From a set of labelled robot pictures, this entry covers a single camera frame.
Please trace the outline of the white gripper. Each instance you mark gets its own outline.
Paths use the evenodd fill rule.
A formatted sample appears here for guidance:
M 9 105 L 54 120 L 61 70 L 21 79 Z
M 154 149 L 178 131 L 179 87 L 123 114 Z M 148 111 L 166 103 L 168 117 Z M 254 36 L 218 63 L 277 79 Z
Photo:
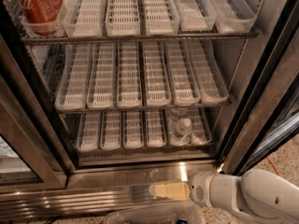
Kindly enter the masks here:
M 183 181 L 154 183 L 149 186 L 149 193 L 154 197 L 176 201 L 186 201 L 191 198 L 200 206 L 212 207 L 210 188 L 214 176 L 215 173 L 200 171 L 189 177 L 188 184 Z

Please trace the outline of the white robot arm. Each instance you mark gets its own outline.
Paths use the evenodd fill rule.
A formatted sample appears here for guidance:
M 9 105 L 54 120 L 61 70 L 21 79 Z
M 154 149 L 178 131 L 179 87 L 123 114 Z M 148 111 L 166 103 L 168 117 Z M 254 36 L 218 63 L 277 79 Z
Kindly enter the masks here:
M 218 208 L 245 224 L 299 224 L 299 187 L 263 169 L 241 176 L 198 172 L 149 186 L 154 197 Z

